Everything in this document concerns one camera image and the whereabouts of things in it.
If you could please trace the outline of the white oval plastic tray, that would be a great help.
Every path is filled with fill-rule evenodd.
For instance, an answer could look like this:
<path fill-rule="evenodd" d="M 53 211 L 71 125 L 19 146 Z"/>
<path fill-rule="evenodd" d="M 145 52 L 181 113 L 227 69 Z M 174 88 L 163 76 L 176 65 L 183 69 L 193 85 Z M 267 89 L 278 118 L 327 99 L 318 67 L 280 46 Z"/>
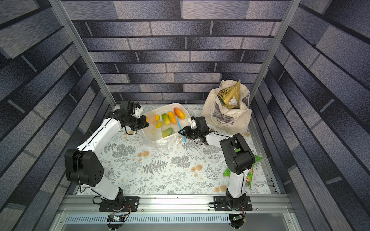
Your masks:
<path fill-rule="evenodd" d="M 160 143 L 183 139 L 179 130 L 189 126 L 190 114 L 182 104 L 173 103 L 154 109 L 145 114 L 149 127 L 142 130 L 147 141 Z"/>

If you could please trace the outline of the green yellow mango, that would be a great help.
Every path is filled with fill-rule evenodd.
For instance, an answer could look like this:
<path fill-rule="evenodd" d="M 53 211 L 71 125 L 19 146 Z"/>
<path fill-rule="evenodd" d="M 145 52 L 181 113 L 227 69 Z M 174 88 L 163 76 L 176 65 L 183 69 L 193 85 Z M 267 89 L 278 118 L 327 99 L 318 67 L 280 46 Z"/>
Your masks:
<path fill-rule="evenodd" d="M 163 121 L 163 124 L 164 125 L 170 125 L 171 124 L 171 120 L 170 120 L 170 117 L 168 114 L 164 113 L 162 114 L 162 121 Z"/>

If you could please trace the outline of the orange yellow mango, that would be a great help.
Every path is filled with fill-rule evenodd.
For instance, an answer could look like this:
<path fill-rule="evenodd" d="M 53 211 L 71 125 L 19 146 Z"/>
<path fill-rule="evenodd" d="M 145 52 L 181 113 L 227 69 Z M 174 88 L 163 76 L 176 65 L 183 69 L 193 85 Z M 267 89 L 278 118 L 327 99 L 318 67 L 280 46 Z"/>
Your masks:
<path fill-rule="evenodd" d="M 149 124 L 157 123 L 159 120 L 160 120 L 160 116 L 157 115 L 157 114 L 149 114 L 149 115 L 146 116 L 146 121 Z"/>

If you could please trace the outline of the clear blue-zipper zip-top bag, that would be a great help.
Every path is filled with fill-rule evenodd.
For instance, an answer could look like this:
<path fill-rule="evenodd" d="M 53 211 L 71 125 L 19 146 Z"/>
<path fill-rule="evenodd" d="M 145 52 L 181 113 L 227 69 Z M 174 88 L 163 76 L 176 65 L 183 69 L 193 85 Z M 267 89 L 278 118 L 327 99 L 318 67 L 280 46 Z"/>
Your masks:
<path fill-rule="evenodd" d="M 149 113 L 146 113 L 145 116 L 149 115 L 149 114 L 157 114 L 160 116 L 160 120 L 158 122 L 162 122 L 162 127 L 159 128 L 159 129 L 156 129 L 156 124 L 158 123 L 152 123 L 152 124 L 149 124 L 149 127 L 145 128 L 144 131 L 143 131 L 143 135 L 144 135 L 144 144 L 149 146 L 149 147 L 152 147 L 152 148 L 162 148 L 162 147 L 166 147 L 166 146 L 172 146 L 172 145 L 177 145 L 179 143 L 181 143 L 182 141 L 184 141 L 184 137 L 182 135 L 180 135 L 178 132 L 183 129 L 184 127 L 188 126 L 189 125 L 189 121 L 188 119 L 190 118 L 190 114 L 188 112 L 186 112 L 185 110 L 181 109 L 186 118 L 185 119 L 179 119 L 177 116 L 176 116 L 176 120 L 177 120 L 177 124 L 173 124 L 171 123 L 170 125 L 164 125 L 163 124 L 163 121 L 162 121 L 162 114 L 166 113 L 168 114 L 168 112 L 170 112 L 169 110 L 164 110 L 164 111 L 161 111 L 161 112 L 149 112 Z M 168 128 L 173 128 L 174 132 L 172 135 L 166 137 L 166 138 L 163 138 L 162 137 L 162 132 Z"/>

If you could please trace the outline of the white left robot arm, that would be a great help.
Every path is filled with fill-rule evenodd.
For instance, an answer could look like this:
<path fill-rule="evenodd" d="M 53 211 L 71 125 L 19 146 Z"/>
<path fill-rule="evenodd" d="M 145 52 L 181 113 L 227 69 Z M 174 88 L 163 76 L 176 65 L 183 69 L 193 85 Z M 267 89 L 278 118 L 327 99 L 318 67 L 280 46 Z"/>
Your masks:
<path fill-rule="evenodd" d="M 138 131 L 149 126 L 146 116 L 141 115 L 142 111 L 138 102 L 122 102 L 119 109 L 105 116 L 100 127 L 84 143 L 66 151 L 67 180 L 78 186 L 90 188 L 105 200 L 117 200 L 121 188 L 115 186 L 105 176 L 100 154 L 121 129 Z"/>

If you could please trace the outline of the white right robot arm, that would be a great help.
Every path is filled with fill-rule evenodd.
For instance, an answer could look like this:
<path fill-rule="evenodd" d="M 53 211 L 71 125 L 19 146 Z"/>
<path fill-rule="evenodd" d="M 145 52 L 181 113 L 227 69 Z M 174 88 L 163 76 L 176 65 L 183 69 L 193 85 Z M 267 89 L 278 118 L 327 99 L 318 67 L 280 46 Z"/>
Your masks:
<path fill-rule="evenodd" d="M 211 130 L 205 117 L 191 117 L 190 125 L 179 130 L 179 134 L 190 140 L 199 140 L 202 145 L 222 149 L 227 167 L 231 171 L 230 183 L 226 189 L 226 202 L 230 208 L 237 208 L 246 202 L 246 177 L 255 163 L 244 137 L 237 133 L 232 136 L 218 134 Z"/>

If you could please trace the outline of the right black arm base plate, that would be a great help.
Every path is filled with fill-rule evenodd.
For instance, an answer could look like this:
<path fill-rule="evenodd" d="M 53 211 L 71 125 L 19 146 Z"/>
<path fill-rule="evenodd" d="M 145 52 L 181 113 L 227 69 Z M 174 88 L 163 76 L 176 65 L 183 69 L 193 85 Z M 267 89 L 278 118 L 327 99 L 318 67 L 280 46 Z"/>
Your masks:
<path fill-rule="evenodd" d="M 234 199 L 228 196 L 214 196 L 214 201 L 210 203 L 211 208 L 215 211 L 252 211 L 250 197 L 244 195 Z"/>

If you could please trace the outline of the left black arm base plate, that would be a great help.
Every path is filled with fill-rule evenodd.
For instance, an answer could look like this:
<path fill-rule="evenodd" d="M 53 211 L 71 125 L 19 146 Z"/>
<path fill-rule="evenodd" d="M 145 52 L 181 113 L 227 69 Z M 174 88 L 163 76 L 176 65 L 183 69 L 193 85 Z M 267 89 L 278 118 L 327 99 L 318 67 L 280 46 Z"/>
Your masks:
<path fill-rule="evenodd" d="M 136 212 L 139 204 L 140 197 L 126 196 L 122 202 L 107 201 L 102 199 L 99 212 Z"/>

